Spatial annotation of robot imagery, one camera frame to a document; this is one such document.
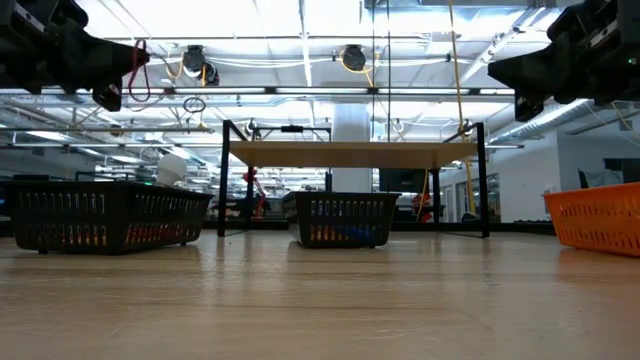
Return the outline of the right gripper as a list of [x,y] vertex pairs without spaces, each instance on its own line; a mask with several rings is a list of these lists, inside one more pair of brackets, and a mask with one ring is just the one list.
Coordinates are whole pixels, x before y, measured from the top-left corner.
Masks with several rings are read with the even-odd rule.
[[541,114],[549,99],[564,105],[590,99],[601,106],[621,97],[621,82],[605,61],[620,44],[618,4],[584,0],[569,6],[548,28],[551,43],[544,49],[488,66],[493,79],[515,90],[518,122]]

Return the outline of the wooden shelf riser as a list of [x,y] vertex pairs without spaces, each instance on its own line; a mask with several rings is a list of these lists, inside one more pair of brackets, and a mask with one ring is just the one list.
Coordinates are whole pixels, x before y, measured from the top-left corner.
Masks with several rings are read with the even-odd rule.
[[218,196],[217,235],[226,232],[229,160],[237,157],[249,168],[387,168],[426,169],[432,172],[434,195],[439,200],[439,170],[472,155],[478,158],[481,236],[490,236],[484,124],[464,126],[441,143],[436,142],[283,142],[250,141],[231,120],[222,122],[222,152]]

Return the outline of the black slotted plastic basket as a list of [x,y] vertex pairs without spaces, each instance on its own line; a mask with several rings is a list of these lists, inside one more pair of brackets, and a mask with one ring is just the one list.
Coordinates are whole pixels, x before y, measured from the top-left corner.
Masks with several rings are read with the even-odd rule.
[[[134,182],[10,181],[2,184],[16,245],[40,254],[118,255],[168,245],[125,244],[130,226],[186,225],[201,230],[211,196]],[[63,247],[68,228],[104,228],[106,245]]]
[[[290,192],[283,197],[283,213],[289,231],[305,248],[376,248],[388,242],[399,196],[395,193]],[[345,241],[339,226],[376,226],[378,239],[372,244]],[[311,228],[331,226],[335,240],[313,242]]]

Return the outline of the orange slotted plastic basket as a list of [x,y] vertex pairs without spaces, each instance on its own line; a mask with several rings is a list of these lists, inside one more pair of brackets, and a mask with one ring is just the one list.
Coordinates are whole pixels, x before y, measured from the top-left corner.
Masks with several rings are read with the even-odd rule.
[[544,196],[559,242],[640,258],[640,182]]

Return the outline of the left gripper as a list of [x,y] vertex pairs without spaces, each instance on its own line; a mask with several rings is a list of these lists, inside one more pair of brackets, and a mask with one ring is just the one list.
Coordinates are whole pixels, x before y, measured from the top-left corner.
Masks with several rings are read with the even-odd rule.
[[76,0],[9,0],[9,85],[38,95],[58,86],[79,89],[108,111],[122,103],[122,77],[149,62],[133,46],[91,36]]

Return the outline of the white bulb table lamp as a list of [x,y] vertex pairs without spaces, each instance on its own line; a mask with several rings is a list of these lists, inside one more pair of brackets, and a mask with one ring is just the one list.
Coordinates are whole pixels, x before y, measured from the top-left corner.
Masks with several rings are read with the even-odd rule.
[[155,184],[173,187],[177,182],[184,180],[186,173],[185,159],[175,154],[166,154],[158,161]]

